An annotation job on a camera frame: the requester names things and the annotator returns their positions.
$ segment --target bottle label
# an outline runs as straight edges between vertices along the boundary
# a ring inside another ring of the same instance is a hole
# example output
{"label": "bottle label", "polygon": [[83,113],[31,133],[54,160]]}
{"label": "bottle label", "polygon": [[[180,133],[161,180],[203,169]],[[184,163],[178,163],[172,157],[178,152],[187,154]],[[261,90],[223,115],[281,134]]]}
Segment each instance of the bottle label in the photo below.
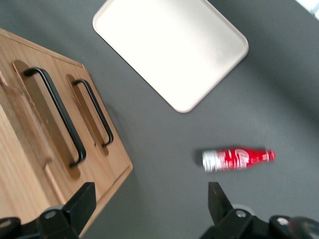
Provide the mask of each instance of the bottle label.
{"label": "bottle label", "polygon": [[228,150],[227,153],[226,151],[217,152],[217,170],[245,169],[247,163],[249,163],[249,154],[243,149],[236,149],[233,152]]}

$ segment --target bottle cap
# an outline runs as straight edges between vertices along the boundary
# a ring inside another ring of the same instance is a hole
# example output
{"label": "bottle cap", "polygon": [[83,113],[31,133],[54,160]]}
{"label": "bottle cap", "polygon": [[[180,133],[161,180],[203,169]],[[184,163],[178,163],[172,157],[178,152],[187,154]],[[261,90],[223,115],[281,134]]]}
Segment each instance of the bottle cap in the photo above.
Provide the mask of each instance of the bottle cap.
{"label": "bottle cap", "polygon": [[218,157],[216,150],[208,150],[203,152],[203,166],[205,172],[216,172],[218,165]]}
{"label": "bottle cap", "polygon": [[276,155],[273,149],[268,149],[267,154],[268,154],[269,161],[275,161]]}

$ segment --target black clamp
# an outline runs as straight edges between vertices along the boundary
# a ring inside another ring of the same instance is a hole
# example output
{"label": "black clamp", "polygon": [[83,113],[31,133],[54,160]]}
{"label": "black clamp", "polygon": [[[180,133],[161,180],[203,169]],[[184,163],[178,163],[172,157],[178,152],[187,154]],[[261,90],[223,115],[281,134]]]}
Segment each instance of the black clamp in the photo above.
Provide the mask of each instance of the black clamp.
{"label": "black clamp", "polygon": [[234,209],[218,183],[208,184],[208,208],[215,226],[200,239],[315,239],[319,223],[308,218],[272,216],[269,223]]}

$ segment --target screw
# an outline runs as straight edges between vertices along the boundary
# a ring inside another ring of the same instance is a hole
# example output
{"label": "screw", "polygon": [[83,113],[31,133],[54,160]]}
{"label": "screw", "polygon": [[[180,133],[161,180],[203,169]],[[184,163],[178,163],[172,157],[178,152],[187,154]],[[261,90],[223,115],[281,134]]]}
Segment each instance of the screw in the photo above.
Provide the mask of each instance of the screw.
{"label": "screw", "polygon": [[10,219],[8,219],[5,222],[0,224],[0,228],[5,228],[5,227],[10,226],[10,225],[11,225],[11,221],[10,221]]}
{"label": "screw", "polygon": [[247,214],[243,211],[243,210],[237,210],[236,211],[236,215],[239,217],[239,218],[245,218],[247,216]]}
{"label": "screw", "polygon": [[51,212],[48,212],[47,214],[44,215],[44,217],[46,219],[50,219],[50,218],[53,218],[55,216],[56,212],[55,211],[51,211]]}
{"label": "screw", "polygon": [[277,222],[282,226],[286,226],[289,223],[286,218],[277,218]]}

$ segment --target drawer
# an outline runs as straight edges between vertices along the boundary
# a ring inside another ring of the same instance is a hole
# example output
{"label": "drawer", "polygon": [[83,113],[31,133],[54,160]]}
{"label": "drawer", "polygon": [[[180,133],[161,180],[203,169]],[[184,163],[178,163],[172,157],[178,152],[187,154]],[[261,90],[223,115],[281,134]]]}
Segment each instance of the drawer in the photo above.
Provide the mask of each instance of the drawer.
{"label": "drawer", "polygon": [[[1,119],[11,125],[10,133],[0,128],[12,137],[1,142],[5,149],[1,165],[10,165],[11,171],[0,179],[3,185],[10,185],[10,175],[19,175],[16,187],[0,188],[1,202],[13,205],[12,209],[0,209],[0,217],[16,216],[22,223],[28,222],[48,206],[64,204],[85,182],[95,182],[97,215],[133,166],[88,71],[81,63],[3,30],[0,53]],[[85,149],[85,159],[79,164],[75,162],[81,150],[48,84],[38,72],[26,75],[25,70],[34,67],[45,70],[50,78]],[[16,156],[15,149],[23,157]],[[23,180],[21,170],[36,182],[30,193],[31,184]],[[28,202],[40,195],[43,203],[35,200],[38,206],[29,209],[32,214],[22,212],[14,206],[14,195],[19,193],[26,194]]]}

